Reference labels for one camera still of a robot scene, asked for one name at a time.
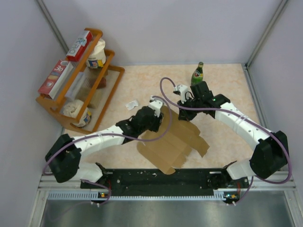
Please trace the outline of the brown cardboard box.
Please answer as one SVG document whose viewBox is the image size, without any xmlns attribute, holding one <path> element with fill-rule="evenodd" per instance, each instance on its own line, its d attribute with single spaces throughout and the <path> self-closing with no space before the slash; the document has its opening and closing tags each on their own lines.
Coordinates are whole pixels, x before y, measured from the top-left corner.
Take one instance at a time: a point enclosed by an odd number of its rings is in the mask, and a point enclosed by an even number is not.
<svg viewBox="0 0 303 227">
<path fill-rule="evenodd" d="M 203 157 L 209 149 L 207 142 L 200 137 L 197 126 L 180 121 L 176 112 L 171 113 L 172 124 L 162 138 L 137 144 L 138 152 L 166 175 L 181 168 L 192 150 L 196 150 Z"/>
</svg>

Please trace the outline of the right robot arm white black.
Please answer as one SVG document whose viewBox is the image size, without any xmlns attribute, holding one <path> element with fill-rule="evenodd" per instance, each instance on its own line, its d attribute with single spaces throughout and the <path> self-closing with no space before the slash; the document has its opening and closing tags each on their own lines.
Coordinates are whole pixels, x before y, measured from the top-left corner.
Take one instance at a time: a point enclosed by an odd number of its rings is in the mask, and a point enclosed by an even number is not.
<svg viewBox="0 0 303 227">
<path fill-rule="evenodd" d="M 221 175 L 224 186 L 232 187 L 243 177 L 267 179 L 287 165 L 287 136 L 281 131 L 272 132 L 256 124 L 226 96 L 213 95 L 206 82 L 190 87 L 177 85 L 174 93 L 181 97 L 177 103 L 180 120 L 191 121 L 198 113 L 208 114 L 229 126 L 253 150 L 250 158 L 224 167 L 225 172 Z"/>
</svg>

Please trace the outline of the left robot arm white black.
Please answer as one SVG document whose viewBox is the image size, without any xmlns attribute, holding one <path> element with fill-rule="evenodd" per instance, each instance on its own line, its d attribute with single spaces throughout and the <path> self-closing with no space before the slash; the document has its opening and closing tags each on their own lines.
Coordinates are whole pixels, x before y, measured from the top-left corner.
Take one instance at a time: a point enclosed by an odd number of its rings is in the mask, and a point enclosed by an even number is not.
<svg viewBox="0 0 303 227">
<path fill-rule="evenodd" d="M 85 163 L 82 159 L 104 148 L 137 140 L 146 131 L 157 132 L 163 117 L 161 107 L 160 101 L 153 101 L 136 115 L 105 130 L 74 138 L 68 134 L 61 135 L 45 156 L 56 181 L 64 183 L 70 179 L 85 179 L 96 187 L 105 186 L 107 175 L 101 165 Z"/>
</svg>

